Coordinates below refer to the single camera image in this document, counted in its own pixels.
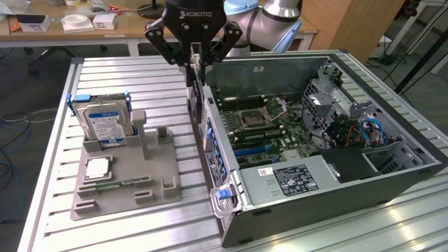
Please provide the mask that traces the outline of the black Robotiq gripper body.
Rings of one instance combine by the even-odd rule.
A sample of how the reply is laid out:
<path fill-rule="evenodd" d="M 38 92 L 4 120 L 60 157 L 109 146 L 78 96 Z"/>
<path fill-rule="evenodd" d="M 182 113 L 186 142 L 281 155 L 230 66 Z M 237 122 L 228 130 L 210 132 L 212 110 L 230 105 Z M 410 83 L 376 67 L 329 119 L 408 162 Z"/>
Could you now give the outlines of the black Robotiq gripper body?
<path fill-rule="evenodd" d="M 162 23 L 182 43 L 209 42 L 225 22 L 224 1 L 165 1 Z"/>

